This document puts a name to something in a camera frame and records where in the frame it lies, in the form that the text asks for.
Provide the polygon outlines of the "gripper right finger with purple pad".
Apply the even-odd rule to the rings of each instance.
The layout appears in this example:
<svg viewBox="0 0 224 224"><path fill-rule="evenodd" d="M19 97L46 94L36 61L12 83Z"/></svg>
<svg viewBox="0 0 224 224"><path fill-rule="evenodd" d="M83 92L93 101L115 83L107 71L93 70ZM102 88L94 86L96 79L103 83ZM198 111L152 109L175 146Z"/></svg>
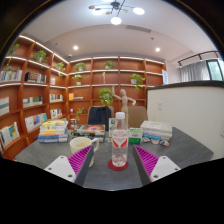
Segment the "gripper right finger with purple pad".
<svg viewBox="0 0 224 224"><path fill-rule="evenodd" d="M133 146L133 156L143 186L180 170L167 156L158 157L137 145Z"/></svg>

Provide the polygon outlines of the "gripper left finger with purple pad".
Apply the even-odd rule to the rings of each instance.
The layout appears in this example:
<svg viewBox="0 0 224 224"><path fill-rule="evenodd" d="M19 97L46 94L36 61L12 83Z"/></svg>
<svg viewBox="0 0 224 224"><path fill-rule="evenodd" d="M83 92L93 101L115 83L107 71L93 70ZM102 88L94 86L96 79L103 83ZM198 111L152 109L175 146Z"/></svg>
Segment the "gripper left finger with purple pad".
<svg viewBox="0 0 224 224"><path fill-rule="evenodd" d="M93 146L90 145L68 157L59 156L45 168L45 171L82 186L93 155Z"/></svg>

